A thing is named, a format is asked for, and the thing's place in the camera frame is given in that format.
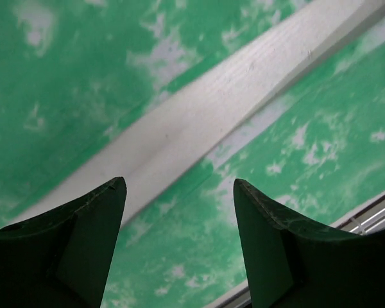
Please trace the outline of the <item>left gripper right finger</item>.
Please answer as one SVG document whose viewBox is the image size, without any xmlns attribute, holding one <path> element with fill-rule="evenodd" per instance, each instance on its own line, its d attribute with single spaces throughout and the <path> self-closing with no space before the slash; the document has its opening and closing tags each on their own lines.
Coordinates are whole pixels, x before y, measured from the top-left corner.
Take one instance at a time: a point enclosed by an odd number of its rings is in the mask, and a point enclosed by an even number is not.
<svg viewBox="0 0 385 308">
<path fill-rule="evenodd" d="M 385 307 L 385 229 L 339 230 L 234 182 L 253 307 Z"/>
</svg>

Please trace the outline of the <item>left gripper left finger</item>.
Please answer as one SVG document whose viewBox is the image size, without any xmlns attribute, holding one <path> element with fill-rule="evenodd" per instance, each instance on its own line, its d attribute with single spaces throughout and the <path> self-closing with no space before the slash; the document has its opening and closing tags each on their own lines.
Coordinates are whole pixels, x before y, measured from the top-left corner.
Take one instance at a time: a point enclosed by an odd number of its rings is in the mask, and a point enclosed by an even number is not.
<svg viewBox="0 0 385 308">
<path fill-rule="evenodd" d="M 115 177 L 0 229 L 0 307 L 99 307 L 125 200 Z"/>
</svg>

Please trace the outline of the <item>green tie-dye trousers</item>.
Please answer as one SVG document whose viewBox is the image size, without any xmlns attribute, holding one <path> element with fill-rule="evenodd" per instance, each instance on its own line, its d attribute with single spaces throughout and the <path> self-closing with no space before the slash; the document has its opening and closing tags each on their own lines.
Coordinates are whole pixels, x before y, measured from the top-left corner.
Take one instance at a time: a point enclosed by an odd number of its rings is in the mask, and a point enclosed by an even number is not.
<svg viewBox="0 0 385 308">
<path fill-rule="evenodd" d="M 385 191 L 380 1 L 0 1 L 0 228 L 121 176 L 103 307 L 246 284 L 236 178 L 331 224 Z"/>
</svg>

